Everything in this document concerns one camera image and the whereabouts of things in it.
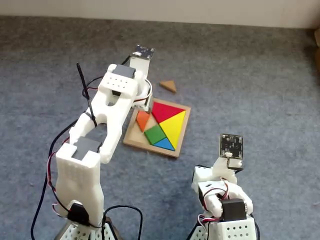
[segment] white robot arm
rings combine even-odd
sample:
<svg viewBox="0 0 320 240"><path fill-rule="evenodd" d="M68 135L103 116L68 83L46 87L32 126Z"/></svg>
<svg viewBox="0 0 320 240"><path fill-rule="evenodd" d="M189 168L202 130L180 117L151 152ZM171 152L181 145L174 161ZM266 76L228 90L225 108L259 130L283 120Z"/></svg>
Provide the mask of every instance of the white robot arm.
<svg viewBox="0 0 320 240"><path fill-rule="evenodd" d="M147 80L154 49L137 46L129 66L111 64L88 109L82 113L56 153L58 177L57 213L91 228L101 226L104 195L100 185L100 164L107 164L122 135L130 108L152 108L152 85ZM86 135L99 124L107 124L107 136L97 142Z"/></svg>
<svg viewBox="0 0 320 240"><path fill-rule="evenodd" d="M237 185L236 173L243 169L242 157L243 137L221 134L220 157L213 167L194 168L191 187L199 196L204 213L198 216L189 239L256 240L255 221L251 216L253 203Z"/></svg>

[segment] blue triangle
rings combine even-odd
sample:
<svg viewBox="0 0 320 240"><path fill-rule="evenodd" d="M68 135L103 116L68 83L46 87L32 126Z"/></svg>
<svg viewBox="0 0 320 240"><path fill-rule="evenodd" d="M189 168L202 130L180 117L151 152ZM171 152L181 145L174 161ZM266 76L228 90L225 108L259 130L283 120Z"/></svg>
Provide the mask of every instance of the blue triangle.
<svg viewBox="0 0 320 240"><path fill-rule="evenodd" d="M163 149L168 149L171 151L174 151L174 147L171 145L171 143L169 142L168 138L164 138L158 142L156 142L155 144L153 144L153 146L159 147L159 148L163 148Z"/></svg>

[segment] carpet floor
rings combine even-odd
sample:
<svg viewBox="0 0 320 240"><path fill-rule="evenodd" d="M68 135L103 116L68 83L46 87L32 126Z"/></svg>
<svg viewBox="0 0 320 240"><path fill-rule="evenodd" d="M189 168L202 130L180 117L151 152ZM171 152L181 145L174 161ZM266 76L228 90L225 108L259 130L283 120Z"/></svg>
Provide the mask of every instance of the carpet floor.
<svg viewBox="0 0 320 240"><path fill-rule="evenodd" d="M0 17L0 233L26 239L53 138L86 108L76 62L87 80L121 63L136 44L155 48L154 96L191 107L180 157L120 140L101 166L104 205L144 213L143 240L183 240L202 209L194 166L212 166L220 133L244 136L238 183L251 197L263 240L316 240L320 228L320 85L312 31L232 25ZM174 80L177 94L159 82ZM127 118L123 127L125 132ZM105 129L92 133L105 136ZM47 191L35 237L52 240L65 221ZM115 209L127 240L139 215Z"/></svg>

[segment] white wall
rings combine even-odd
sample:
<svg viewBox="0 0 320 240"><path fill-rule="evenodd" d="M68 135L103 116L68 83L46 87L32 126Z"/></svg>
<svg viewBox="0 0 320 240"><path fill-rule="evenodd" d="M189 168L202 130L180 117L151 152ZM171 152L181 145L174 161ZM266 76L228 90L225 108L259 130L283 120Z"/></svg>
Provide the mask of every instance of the white wall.
<svg viewBox="0 0 320 240"><path fill-rule="evenodd" d="M320 0L0 0L0 15L316 28Z"/></svg>

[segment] brown triangle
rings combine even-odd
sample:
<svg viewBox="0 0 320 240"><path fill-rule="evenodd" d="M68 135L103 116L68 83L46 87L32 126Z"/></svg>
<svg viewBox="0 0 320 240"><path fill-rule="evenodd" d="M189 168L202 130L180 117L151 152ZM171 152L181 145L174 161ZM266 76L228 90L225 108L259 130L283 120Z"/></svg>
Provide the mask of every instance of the brown triangle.
<svg viewBox="0 0 320 240"><path fill-rule="evenodd" d="M173 93L177 92L175 82L172 80L171 81L162 81L162 82L160 82L160 86L164 87L165 89L167 89Z"/></svg>

